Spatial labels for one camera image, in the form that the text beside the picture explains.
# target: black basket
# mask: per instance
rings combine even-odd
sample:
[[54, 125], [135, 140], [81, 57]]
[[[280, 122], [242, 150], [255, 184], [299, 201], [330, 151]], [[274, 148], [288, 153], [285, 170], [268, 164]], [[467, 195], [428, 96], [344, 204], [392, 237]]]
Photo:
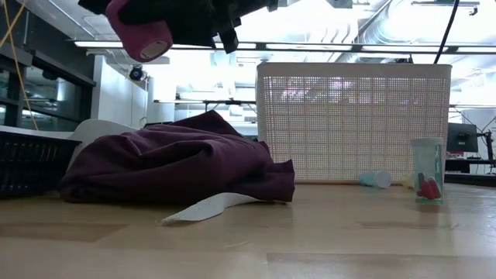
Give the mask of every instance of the black basket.
[[0, 132], [0, 199], [57, 189], [80, 143]]

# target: table surface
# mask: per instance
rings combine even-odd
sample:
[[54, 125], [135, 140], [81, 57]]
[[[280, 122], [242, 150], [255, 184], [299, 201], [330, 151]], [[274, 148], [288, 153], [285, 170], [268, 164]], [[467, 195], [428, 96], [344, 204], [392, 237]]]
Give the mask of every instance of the table surface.
[[495, 278], [496, 190], [299, 185], [291, 204], [158, 227], [179, 208], [0, 201], [0, 278]]

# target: purple towel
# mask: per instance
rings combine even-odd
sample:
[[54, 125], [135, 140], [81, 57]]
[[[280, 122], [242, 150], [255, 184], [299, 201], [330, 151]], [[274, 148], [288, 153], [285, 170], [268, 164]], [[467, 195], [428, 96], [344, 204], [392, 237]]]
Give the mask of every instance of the purple towel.
[[290, 202], [291, 161], [275, 164], [265, 143], [244, 139], [217, 112], [103, 136], [81, 151], [60, 182], [69, 202], [192, 205], [223, 192]]

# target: pink tape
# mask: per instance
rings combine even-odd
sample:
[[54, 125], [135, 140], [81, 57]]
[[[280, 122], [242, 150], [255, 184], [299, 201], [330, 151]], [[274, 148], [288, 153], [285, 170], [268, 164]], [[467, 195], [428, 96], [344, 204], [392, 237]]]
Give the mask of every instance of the pink tape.
[[161, 57], [172, 47], [169, 27], [162, 22], [142, 25], [125, 25], [119, 20], [119, 10], [129, 0], [112, 0], [105, 14], [117, 36], [122, 41], [128, 55], [136, 61], [145, 63]]

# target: plastic basket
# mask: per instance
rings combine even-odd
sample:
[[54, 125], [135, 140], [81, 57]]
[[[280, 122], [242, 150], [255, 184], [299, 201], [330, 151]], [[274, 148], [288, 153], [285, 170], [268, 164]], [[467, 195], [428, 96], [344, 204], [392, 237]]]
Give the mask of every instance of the plastic basket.
[[410, 140], [446, 140], [451, 66], [267, 63], [257, 68], [260, 140], [299, 181], [412, 169]]
[[56, 190], [80, 143], [0, 132], [0, 198]]

